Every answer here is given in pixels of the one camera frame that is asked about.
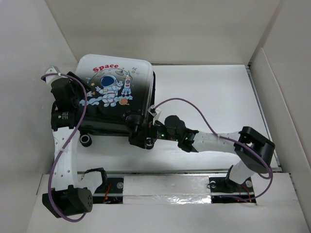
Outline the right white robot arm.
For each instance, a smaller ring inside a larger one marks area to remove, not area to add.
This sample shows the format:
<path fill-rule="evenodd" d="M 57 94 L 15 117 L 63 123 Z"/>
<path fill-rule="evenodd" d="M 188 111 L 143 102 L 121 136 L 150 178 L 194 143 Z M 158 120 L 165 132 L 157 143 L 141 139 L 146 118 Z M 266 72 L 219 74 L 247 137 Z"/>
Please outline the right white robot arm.
<path fill-rule="evenodd" d="M 161 123 L 148 122 L 141 116 L 129 115 L 126 119 L 129 129 L 129 143 L 143 149 L 152 149 L 156 140 L 177 142 L 185 152 L 215 151 L 235 154 L 240 161 L 232 165 L 226 176 L 210 184 L 218 192 L 233 193 L 253 174 L 270 174 L 270 163 L 275 145 L 268 138 L 251 127 L 244 126 L 233 133 L 205 133 L 191 130 L 178 116 L 171 115 Z"/>

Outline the black white space suitcase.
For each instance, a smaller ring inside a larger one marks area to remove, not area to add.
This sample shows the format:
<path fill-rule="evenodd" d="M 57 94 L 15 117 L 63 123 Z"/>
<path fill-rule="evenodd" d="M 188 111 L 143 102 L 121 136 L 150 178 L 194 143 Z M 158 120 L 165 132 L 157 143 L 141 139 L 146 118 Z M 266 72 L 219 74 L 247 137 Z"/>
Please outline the black white space suitcase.
<path fill-rule="evenodd" d="M 84 147 L 92 135 L 125 136 L 125 113 L 148 113 L 155 103 L 156 76 L 145 60 L 88 54 L 83 56 L 75 74 L 90 86 L 87 112 L 80 128 Z"/>

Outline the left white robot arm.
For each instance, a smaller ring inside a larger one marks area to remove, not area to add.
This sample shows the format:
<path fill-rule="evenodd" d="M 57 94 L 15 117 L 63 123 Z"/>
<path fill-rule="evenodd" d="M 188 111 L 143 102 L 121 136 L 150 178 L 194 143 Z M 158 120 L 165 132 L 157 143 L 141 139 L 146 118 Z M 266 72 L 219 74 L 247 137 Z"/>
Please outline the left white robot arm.
<path fill-rule="evenodd" d="M 42 195 L 43 205 L 56 217 L 76 223 L 92 211 L 93 194 L 108 188 L 106 171 L 102 167 L 86 170 L 83 177 L 77 171 L 76 151 L 82 135 L 90 86 L 74 73 L 61 73 L 55 67 L 41 77 L 51 87 L 54 103 L 51 127 L 54 138 L 54 162 L 48 180 L 48 191 Z"/>

